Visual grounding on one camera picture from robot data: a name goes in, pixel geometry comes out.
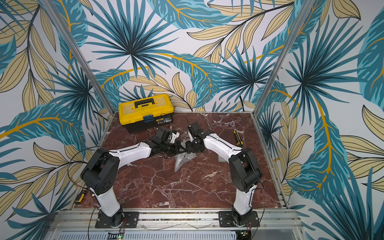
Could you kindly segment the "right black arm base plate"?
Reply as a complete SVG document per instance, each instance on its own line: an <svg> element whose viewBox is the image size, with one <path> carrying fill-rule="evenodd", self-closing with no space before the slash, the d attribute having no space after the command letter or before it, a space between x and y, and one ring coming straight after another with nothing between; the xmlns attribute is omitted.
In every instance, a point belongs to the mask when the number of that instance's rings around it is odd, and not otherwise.
<svg viewBox="0 0 384 240"><path fill-rule="evenodd" d="M221 228L231 227L259 227L260 219L256 211L249 211L239 215L236 211L220 211L219 224Z"/></svg>

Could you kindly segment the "clear bubble wrap sheet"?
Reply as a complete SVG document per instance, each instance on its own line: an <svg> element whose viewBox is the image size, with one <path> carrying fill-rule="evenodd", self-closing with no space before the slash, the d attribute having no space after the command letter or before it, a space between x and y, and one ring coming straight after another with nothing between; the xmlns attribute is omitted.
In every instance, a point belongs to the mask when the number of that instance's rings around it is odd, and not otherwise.
<svg viewBox="0 0 384 240"><path fill-rule="evenodd" d="M176 155L175 168L174 168L175 172L180 170L185 163L193 160L196 156L197 156L196 153L182 153L182 154Z"/></svg>

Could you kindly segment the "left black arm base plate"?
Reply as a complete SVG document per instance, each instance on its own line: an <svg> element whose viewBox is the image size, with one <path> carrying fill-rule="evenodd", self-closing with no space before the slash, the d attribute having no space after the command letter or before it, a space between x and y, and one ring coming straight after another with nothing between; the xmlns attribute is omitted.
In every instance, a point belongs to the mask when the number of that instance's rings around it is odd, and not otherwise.
<svg viewBox="0 0 384 240"><path fill-rule="evenodd" d="M96 229L107 228L128 228L134 229L137 227L139 212L117 212L112 217L108 217L103 212L98 213L98 219L95 225Z"/></svg>

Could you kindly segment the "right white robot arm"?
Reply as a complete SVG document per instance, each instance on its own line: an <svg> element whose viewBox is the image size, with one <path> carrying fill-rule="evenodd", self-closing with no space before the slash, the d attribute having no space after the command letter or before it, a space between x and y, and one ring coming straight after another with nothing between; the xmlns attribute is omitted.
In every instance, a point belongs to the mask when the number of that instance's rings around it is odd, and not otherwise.
<svg viewBox="0 0 384 240"><path fill-rule="evenodd" d="M190 141L186 142L189 153L210 150L229 164L232 183L237 189L232 223L239 227L246 225L252 215L255 190L263 176L255 154L250 148L237 147L210 131L189 133L189 137Z"/></svg>

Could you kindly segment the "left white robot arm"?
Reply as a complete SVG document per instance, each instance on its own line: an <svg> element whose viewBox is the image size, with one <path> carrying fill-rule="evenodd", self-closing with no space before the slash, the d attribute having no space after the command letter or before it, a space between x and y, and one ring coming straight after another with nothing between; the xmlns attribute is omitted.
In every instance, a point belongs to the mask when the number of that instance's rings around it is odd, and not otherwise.
<svg viewBox="0 0 384 240"><path fill-rule="evenodd" d="M124 223L124 212L113 186L120 168L156 155L173 157L186 152L177 140L180 133L158 128L154 136L138 144L117 150L97 149L81 173L81 179L95 195L101 209L99 218L112 228Z"/></svg>

